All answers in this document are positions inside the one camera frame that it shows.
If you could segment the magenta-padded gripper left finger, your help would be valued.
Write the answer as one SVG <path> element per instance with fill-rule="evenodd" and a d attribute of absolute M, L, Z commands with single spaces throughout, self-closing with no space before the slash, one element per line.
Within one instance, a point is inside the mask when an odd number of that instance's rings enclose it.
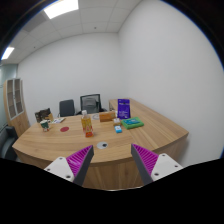
<path fill-rule="evenodd" d="M 68 157 L 58 157 L 45 171 L 82 186 L 93 156 L 93 146 L 90 145 Z"/>

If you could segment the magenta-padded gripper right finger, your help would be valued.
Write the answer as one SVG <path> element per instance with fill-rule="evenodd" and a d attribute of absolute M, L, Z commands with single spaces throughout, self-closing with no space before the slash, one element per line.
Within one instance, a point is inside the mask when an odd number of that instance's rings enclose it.
<path fill-rule="evenodd" d="M 168 154 L 160 155 L 139 145 L 131 145 L 131 154 L 144 185 L 166 177 L 182 169 Z"/>

